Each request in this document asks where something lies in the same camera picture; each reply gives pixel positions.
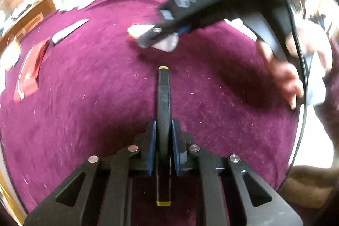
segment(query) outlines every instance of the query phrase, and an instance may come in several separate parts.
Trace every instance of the person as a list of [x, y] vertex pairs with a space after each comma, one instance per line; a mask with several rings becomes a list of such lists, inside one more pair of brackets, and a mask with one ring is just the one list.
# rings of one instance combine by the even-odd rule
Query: person
[[[337, 135], [339, 128], [339, 90], [336, 85], [339, 81], [337, 71], [339, 48], [335, 38], [336, 34], [331, 38], [330, 43], [321, 25], [311, 21], [302, 21], [298, 27], [298, 36], [303, 54], [317, 52], [321, 65], [326, 70], [324, 78], [327, 88], [326, 100], [322, 105], [315, 107], [315, 111], [335, 148], [334, 166], [332, 168], [321, 169], [310, 166], [295, 166], [292, 168], [291, 175], [282, 188], [281, 195], [286, 200], [307, 208], [318, 209], [323, 206], [339, 180], [339, 168], [335, 165], [339, 160], [337, 154], [339, 149], [339, 136]], [[297, 57], [292, 35], [287, 38], [286, 45], [290, 53]], [[291, 107], [295, 107], [296, 98], [303, 97], [303, 84], [299, 79], [297, 69], [288, 62], [278, 61], [273, 56], [270, 47], [260, 39], [257, 40], [257, 49], [281, 95]]]
[[[170, 69], [172, 116], [182, 130], [214, 154], [238, 154], [273, 188], [279, 187], [297, 128], [291, 105], [302, 96], [295, 70], [275, 60], [264, 42], [256, 43], [225, 22], [182, 35], [172, 53], [138, 48], [127, 28], [153, 23], [165, 1], [96, 0], [80, 11], [52, 14], [22, 39], [22, 56], [6, 75], [0, 97], [0, 129], [8, 172], [28, 212], [89, 156], [113, 155], [145, 131], [155, 115], [159, 66]], [[89, 22], [47, 49], [38, 91], [14, 103], [18, 72], [31, 47], [83, 18]], [[338, 46], [330, 46], [320, 29], [308, 23], [299, 32], [304, 50], [317, 51], [331, 70], [318, 114], [336, 141]], [[138, 203], [133, 219], [139, 225], [194, 222], [192, 179], [175, 179], [173, 204], [161, 209], [150, 183], [138, 179], [133, 188]]]

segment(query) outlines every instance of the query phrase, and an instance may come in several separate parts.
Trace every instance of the person's arm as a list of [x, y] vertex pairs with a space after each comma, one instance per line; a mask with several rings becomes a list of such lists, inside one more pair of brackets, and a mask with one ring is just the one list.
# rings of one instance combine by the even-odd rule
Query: person's arm
[[314, 109], [334, 147], [339, 149], [339, 45], [335, 39], [331, 39], [330, 44], [333, 65], [330, 73], [324, 78], [326, 99]]
[[[320, 63], [327, 72], [326, 78], [328, 79], [328, 82], [330, 82], [332, 77], [331, 69], [333, 54], [325, 31], [318, 24], [311, 21], [302, 21], [298, 24], [298, 36], [304, 55], [307, 55], [310, 52], [318, 53]], [[286, 46], [293, 56], [298, 56], [292, 35], [286, 39]], [[302, 98], [304, 96], [303, 83], [299, 79], [297, 69], [287, 61], [277, 60], [268, 44], [260, 39], [257, 40], [257, 49], [259, 54], [263, 57], [264, 63], [271, 73], [276, 87], [283, 98], [288, 101], [290, 106], [294, 109], [297, 97]]]

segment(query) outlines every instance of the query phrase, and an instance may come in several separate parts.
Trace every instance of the white tissue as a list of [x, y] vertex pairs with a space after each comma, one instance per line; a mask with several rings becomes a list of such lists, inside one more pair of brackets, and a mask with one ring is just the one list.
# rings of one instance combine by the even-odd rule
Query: white tissue
[[0, 67], [0, 96], [6, 88], [5, 69]]
[[176, 49], [178, 42], [179, 35], [177, 33], [173, 33], [156, 44], [153, 44], [152, 47], [165, 52], [172, 52], [174, 49]]
[[138, 39], [142, 34], [146, 33], [149, 29], [152, 29], [153, 27], [154, 25], [134, 24], [127, 29], [127, 32], [132, 38]]
[[323, 81], [326, 70], [321, 65], [319, 55], [314, 53], [310, 74], [308, 76], [308, 104], [310, 106], [317, 106], [324, 103], [326, 98], [326, 87]]
[[16, 65], [20, 58], [21, 48], [12, 44], [7, 46], [0, 57], [0, 67], [4, 69], [11, 69]]
[[66, 27], [65, 29], [59, 31], [52, 37], [52, 42], [54, 44], [58, 44], [60, 41], [62, 41], [65, 37], [67, 37], [69, 34], [71, 34], [73, 31], [78, 29], [80, 26], [88, 22], [89, 19], [82, 19], [80, 21], [77, 21], [76, 23]]
[[64, 5], [64, 7], [60, 8], [59, 11], [70, 11], [75, 7], [77, 7], [78, 10], [81, 10], [90, 5], [94, 1], [95, 0], [70, 0], [68, 3]]

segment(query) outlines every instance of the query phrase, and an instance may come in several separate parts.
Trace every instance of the yellow tip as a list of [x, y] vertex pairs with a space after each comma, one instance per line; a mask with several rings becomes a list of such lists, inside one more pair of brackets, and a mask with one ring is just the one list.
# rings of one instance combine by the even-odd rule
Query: yellow tip
[[132, 31], [131, 27], [127, 28], [127, 33], [128, 33], [128, 35], [129, 35], [131, 38], [133, 38], [133, 39], [138, 39], [138, 38], [139, 38], [138, 36], [135, 36], [135, 35], [133, 34], [133, 31]]
[[160, 207], [168, 207], [170, 206], [172, 201], [157, 201], [157, 206]]

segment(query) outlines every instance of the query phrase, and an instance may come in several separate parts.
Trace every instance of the wooden furniture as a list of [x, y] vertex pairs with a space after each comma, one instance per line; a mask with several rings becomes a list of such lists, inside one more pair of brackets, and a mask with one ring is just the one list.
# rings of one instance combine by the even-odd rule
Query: wooden furniture
[[26, 24], [24, 28], [22, 28], [19, 33], [16, 34], [17, 39], [20, 39], [25, 36], [29, 31], [31, 31], [34, 27], [36, 27], [43, 20], [43, 14], [40, 13], [34, 19], [32, 19], [29, 23]]
[[43, 18], [54, 11], [55, 10], [50, 7], [49, 0], [41, 0], [40, 2], [34, 4], [17, 20], [11, 29], [9, 29], [6, 34], [0, 38], [0, 53], [6, 47], [10, 35], [18, 35], [23, 37], [39, 22], [41, 22]]
[[18, 226], [13, 217], [8, 213], [2, 204], [0, 204], [0, 225]]

